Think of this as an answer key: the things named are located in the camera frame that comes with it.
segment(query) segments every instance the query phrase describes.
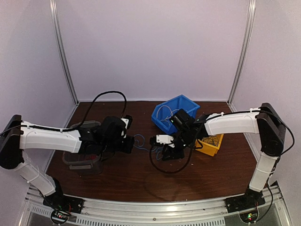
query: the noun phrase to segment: white backdrop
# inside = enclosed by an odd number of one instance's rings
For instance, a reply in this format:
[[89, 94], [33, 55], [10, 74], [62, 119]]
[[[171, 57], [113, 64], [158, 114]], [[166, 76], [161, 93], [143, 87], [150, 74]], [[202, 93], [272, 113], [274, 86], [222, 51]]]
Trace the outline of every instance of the white backdrop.
[[[237, 110], [270, 102], [294, 132], [296, 145], [278, 164], [279, 181], [295, 226], [301, 208], [301, 2], [257, 1], [253, 34], [234, 98]], [[286, 147], [291, 144], [287, 132]], [[256, 135], [252, 141], [260, 151]]]
[[[129, 100], [227, 100], [248, 0], [58, 0], [79, 101], [120, 90]], [[104, 99], [115, 100], [116, 96]]]
[[[63, 75], [49, 2], [0, 3], [0, 131], [14, 114], [36, 124], [61, 127], [74, 105]], [[50, 151], [28, 151], [44, 169]], [[0, 167], [0, 225], [17, 225], [28, 185]]]

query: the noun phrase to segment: blue plastic bin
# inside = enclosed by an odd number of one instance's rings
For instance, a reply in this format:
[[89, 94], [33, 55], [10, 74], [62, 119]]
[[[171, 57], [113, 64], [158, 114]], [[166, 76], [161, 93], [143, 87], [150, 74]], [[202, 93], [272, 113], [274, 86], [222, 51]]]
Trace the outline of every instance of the blue plastic bin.
[[171, 135], [178, 130], [176, 127], [168, 120], [171, 116], [171, 111], [173, 114], [179, 109], [184, 109], [190, 116], [196, 118], [197, 110], [200, 108], [199, 105], [189, 100], [186, 96], [180, 95], [171, 100], [163, 102], [155, 107], [151, 115], [151, 120], [166, 134]]

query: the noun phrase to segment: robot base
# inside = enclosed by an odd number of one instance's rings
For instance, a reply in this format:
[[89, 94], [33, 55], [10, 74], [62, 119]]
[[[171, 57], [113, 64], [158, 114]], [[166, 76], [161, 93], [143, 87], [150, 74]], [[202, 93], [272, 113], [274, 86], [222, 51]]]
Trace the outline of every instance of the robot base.
[[256, 206], [256, 203], [258, 206], [265, 204], [262, 192], [260, 194], [256, 198], [247, 194], [227, 198], [226, 207], [228, 213], [252, 209]]
[[[81, 209], [83, 208], [83, 199], [66, 195], [64, 195], [64, 199], [68, 200], [68, 204], [70, 204], [71, 206], [72, 213], [81, 213]], [[51, 207], [46, 200], [43, 201], [43, 205]], [[68, 213], [70, 206], [65, 205], [64, 207], [62, 207], [62, 210]]]

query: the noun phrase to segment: floor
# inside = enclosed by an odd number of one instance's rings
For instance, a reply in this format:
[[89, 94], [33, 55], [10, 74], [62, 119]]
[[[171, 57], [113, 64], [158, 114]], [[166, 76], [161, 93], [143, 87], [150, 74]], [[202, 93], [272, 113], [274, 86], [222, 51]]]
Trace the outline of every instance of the floor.
[[[159, 102], [128, 102], [126, 114], [133, 116], [128, 134], [149, 138], [162, 134], [151, 122], [151, 113]], [[203, 113], [230, 112], [225, 102], [198, 102]], [[81, 103], [70, 125], [80, 122], [89, 103]], [[105, 116], [120, 116], [122, 102], [97, 102], [87, 120], [102, 122]], [[165, 170], [176, 170], [185, 159], [155, 163]], [[243, 134], [225, 134], [215, 157], [194, 151], [191, 161], [183, 171], [163, 174], [149, 162], [148, 152], [134, 148], [131, 154], [116, 153], [104, 163], [103, 173], [79, 176], [62, 161], [62, 151], [56, 151], [47, 174], [57, 178], [65, 194], [86, 198], [127, 202], [166, 202], [200, 200], [241, 194], [245, 191], [256, 166], [256, 160]]]

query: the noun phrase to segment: robotic arm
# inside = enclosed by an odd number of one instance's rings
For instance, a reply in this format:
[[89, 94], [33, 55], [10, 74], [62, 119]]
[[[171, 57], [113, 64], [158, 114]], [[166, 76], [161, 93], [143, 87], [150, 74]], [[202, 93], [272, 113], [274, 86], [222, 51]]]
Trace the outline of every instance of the robotic arm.
[[0, 137], [0, 166], [19, 173], [44, 197], [44, 204], [55, 210], [80, 213], [82, 199], [64, 196], [59, 182], [36, 166], [28, 148], [62, 150], [78, 154], [101, 155], [103, 151], [131, 153], [134, 138], [127, 136], [132, 117], [106, 117], [90, 128], [61, 129], [34, 125], [14, 115]]
[[268, 103], [244, 112], [203, 115], [197, 120], [180, 109], [170, 119], [178, 132], [172, 136], [152, 137], [150, 144], [163, 146], [162, 160], [168, 161], [183, 158], [184, 148], [194, 147], [198, 139], [225, 133], [259, 133], [261, 155], [246, 193], [226, 200], [228, 212], [241, 211], [253, 208], [255, 203], [265, 203], [262, 190], [274, 172], [284, 148], [286, 129], [279, 119]]

